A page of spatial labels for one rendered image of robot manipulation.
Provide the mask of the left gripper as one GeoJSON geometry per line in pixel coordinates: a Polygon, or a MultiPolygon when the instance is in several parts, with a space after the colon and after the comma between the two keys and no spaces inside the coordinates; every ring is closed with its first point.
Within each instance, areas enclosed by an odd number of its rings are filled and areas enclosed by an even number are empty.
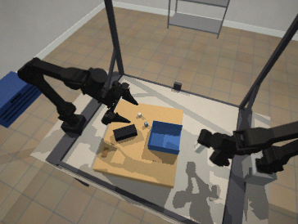
{"type": "MultiPolygon", "coordinates": [[[[201,129],[200,135],[197,139],[197,143],[199,143],[207,148],[210,148],[211,147],[210,138],[212,135],[213,135],[212,132],[210,132],[206,129],[201,129]]],[[[228,158],[233,159],[234,155],[230,154],[230,155],[228,155],[228,158]]]]}

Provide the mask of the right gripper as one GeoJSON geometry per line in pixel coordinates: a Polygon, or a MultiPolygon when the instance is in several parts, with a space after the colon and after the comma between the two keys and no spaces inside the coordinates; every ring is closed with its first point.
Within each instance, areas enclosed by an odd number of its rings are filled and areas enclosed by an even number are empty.
{"type": "MultiPolygon", "coordinates": [[[[138,105],[138,103],[135,101],[135,99],[132,97],[132,95],[130,94],[130,88],[128,83],[122,83],[122,87],[121,89],[124,90],[121,94],[120,97],[122,97],[122,99],[134,104],[134,105],[138,105]]],[[[115,107],[117,106],[119,100],[117,101],[113,101],[112,105],[109,105],[108,103],[106,103],[103,99],[102,99],[102,94],[106,95],[107,91],[106,88],[103,87],[103,89],[101,90],[101,92],[99,93],[98,97],[97,97],[97,103],[102,103],[104,105],[107,105],[107,112],[104,114],[104,118],[102,118],[102,123],[107,125],[108,123],[111,122],[120,122],[120,123],[131,123],[128,119],[120,116],[117,112],[115,113],[115,107]]]]}

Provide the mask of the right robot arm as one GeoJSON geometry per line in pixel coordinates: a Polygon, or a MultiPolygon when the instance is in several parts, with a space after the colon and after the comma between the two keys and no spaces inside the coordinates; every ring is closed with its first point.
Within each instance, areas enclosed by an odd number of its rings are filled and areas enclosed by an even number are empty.
{"type": "MultiPolygon", "coordinates": [[[[86,69],[75,67],[63,68],[40,60],[38,57],[28,61],[17,73],[21,80],[34,85],[56,106],[59,120],[65,121],[65,125],[72,127],[75,127],[79,121],[79,117],[77,118],[74,114],[76,111],[75,105],[71,102],[64,101],[47,83],[43,75],[61,80],[67,87],[73,90],[81,89],[83,95],[87,94],[94,99],[97,99],[98,94],[108,79],[108,74],[104,69],[93,69],[90,67],[87,71],[86,69]]],[[[114,81],[111,88],[106,88],[107,93],[106,95],[102,94],[102,99],[109,105],[112,105],[113,101],[120,99],[124,91],[121,87],[122,84],[120,82],[114,81]]]]}

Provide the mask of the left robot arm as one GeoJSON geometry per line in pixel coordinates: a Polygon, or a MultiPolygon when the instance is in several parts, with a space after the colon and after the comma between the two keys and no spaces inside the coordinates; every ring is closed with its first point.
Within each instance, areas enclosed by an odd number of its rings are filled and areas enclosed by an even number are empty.
{"type": "Polygon", "coordinates": [[[215,132],[210,138],[210,145],[214,152],[209,160],[220,167],[228,167],[230,163],[227,156],[229,154],[251,155],[262,151],[264,157],[255,159],[257,172],[267,174],[281,172],[283,171],[281,166],[287,164],[291,157],[298,155],[298,139],[284,146],[272,146],[272,144],[296,138],[298,138],[298,121],[274,128],[257,127],[236,130],[233,131],[232,136],[215,132]]]}

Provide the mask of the blue open tray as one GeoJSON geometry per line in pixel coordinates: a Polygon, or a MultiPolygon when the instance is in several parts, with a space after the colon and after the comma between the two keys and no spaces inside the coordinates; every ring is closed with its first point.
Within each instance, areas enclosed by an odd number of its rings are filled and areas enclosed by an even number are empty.
{"type": "Polygon", "coordinates": [[[173,123],[155,122],[147,143],[149,150],[178,155],[181,130],[173,123]],[[149,144],[149,145],[148,145],[149,144]]]}

